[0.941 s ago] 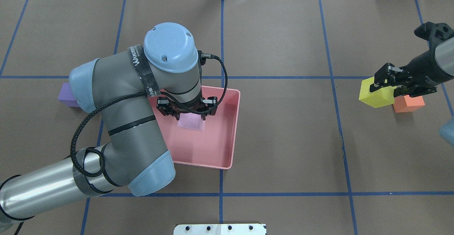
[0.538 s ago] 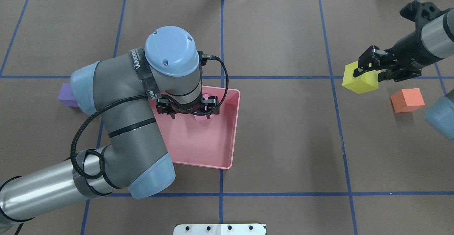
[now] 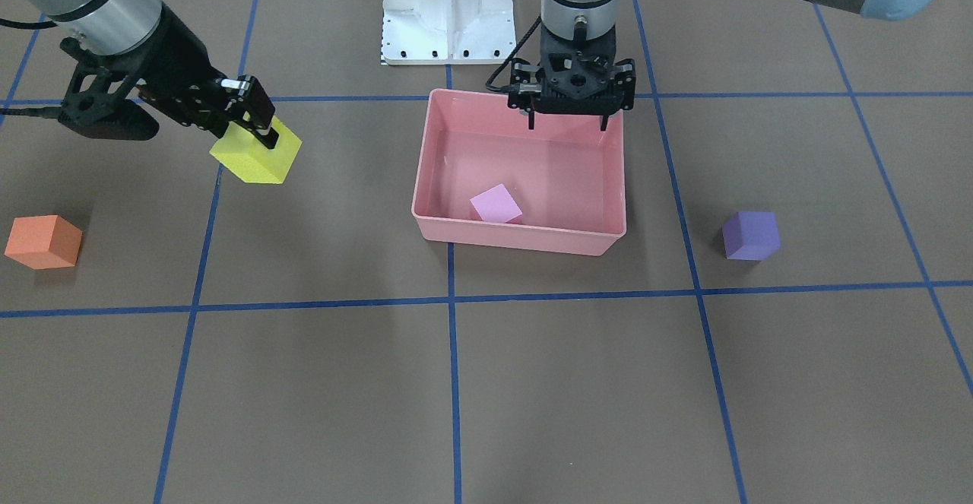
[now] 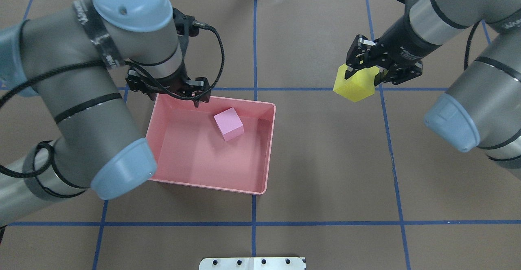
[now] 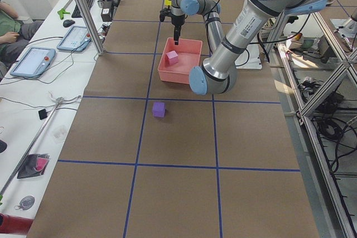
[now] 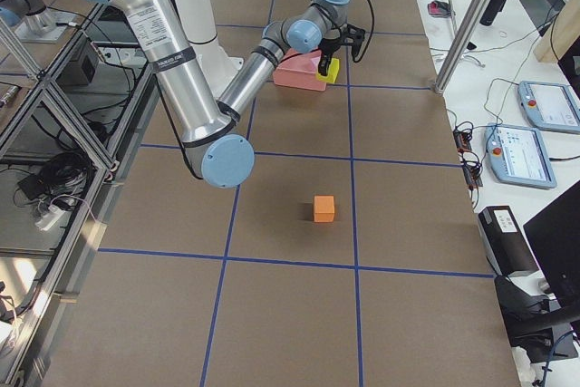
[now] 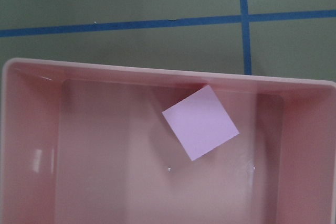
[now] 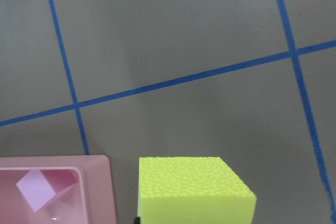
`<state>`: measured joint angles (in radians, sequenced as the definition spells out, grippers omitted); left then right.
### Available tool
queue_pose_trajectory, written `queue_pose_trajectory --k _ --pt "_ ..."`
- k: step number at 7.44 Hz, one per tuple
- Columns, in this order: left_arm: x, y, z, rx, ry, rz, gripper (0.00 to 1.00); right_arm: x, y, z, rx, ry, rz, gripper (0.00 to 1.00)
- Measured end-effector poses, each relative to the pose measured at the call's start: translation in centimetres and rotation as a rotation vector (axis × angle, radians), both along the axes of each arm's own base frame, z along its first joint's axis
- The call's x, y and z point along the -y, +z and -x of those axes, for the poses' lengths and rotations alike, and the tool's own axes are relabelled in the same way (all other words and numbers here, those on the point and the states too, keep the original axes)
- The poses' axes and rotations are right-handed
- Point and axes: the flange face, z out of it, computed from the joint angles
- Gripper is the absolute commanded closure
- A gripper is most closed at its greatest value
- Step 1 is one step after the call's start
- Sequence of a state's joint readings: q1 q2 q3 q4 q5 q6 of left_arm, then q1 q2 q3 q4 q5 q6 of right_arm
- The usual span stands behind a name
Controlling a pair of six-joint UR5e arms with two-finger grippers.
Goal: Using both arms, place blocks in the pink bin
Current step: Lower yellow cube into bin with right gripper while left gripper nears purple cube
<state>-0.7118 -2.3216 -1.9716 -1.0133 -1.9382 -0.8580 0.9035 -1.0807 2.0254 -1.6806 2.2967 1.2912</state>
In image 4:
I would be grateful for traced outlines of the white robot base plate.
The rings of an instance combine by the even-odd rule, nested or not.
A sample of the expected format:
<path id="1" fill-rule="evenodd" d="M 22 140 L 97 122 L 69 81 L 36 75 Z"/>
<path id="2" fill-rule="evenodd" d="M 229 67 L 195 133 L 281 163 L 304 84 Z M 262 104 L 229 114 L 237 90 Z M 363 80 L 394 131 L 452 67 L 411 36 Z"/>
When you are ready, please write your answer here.
<path id="1" fill-rule="evenodd" d="M 306 270 L 301 257 L 215 257 L 204 258 L 199 270 Z"/>

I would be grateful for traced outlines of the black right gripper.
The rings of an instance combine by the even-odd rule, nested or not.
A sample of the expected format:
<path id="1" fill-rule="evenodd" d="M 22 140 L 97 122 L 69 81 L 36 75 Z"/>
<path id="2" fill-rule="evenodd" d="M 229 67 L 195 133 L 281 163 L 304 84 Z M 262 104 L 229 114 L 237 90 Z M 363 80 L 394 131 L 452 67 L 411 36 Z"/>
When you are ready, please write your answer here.
<path id="1" fill-rule="evenodd" d="M 378 39 L 357 35 L 346 55 L 344 79 L 359 70 L 377 66 L 374 86 L 381 83 L 402 84 L 423 74 L 424 41 L 412 29 L 409 16 L 398 19 Z"/>

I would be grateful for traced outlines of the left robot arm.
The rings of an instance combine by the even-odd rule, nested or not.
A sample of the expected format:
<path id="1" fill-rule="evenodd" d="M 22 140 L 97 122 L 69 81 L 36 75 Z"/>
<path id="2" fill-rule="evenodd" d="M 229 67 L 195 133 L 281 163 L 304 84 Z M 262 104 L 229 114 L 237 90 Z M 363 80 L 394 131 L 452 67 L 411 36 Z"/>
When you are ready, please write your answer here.
<path id="1" fill-rule="evenodd" d="M 207 103 L 214 84 L 190 79 L 188 39 L 211 25 L 170 0 L 76 0 L 52 15 L 1 31 L 1 80 L 8 93 L 39 96 L 60 130 L 1 167 L 1 229 L 92 189 L 111 200 L 157 170 L 109 70 L 128 66 L 130 90 Z"/>

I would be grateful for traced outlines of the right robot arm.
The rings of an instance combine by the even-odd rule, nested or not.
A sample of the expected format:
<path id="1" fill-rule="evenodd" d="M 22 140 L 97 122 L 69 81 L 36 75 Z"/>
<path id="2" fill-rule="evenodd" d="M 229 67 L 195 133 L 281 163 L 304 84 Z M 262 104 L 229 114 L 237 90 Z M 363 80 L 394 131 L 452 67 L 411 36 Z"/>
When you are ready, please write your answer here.
<path id="1" fill-rule="evenodd" d="M 357 35 L 333 90 L 357 102 L 381 83 L 422 75 L 422 60 L 471 29 L 464 71 L 424 116 L 461 152 L 477 147 L 520 178 L 521 0 L 397 0 L 405 10 L 379 38 Z"/>

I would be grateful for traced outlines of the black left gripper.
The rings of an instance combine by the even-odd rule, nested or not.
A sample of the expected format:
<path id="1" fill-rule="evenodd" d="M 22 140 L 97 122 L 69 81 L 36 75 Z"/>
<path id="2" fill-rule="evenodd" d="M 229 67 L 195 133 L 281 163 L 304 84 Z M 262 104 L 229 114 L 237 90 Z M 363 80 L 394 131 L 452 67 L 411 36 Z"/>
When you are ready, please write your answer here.
<path id="1" fill-rule="evenodd" d="M 190 79 L 187 76 L 185 67 L 180 68 L 167 77 L 156 78 L 155 80 L 158 84 L 162 85 L 161 88 L 135 67 L 129 69 L 125 80 L 130 90 L 141 92 L 149 96 L 153 101 L 156 99 L 157 94 L 165 94 L 164 90 L 168 90 L 168 92 L 176 96 L 188 98 L 190 101 L 193 101 L 195 108 L 199 108 L 200 103 L 203 101 L 210 101 L 210 83 L 207 78 L 197 77 L 196 79 Z"/>

